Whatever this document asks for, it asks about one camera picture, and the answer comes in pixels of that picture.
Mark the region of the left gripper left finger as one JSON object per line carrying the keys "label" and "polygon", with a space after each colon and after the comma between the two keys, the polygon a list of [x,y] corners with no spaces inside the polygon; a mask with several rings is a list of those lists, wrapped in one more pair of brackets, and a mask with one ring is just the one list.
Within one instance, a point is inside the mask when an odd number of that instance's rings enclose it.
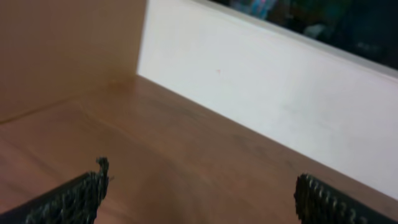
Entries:
{"label": "left gripper left finger", "polygon": [[109,162],[97,158],[98,172],[86,172],[1,214],[1,224],[93,224],[106,197]]}

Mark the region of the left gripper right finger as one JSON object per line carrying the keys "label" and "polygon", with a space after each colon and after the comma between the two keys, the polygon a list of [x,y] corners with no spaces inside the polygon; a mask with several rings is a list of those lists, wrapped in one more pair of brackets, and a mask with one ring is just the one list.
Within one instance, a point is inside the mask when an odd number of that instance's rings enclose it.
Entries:
{"label": "left gripper right finger", "polygon": [[297,177],[294,199],[302,224],[397,224],[309,174]]}

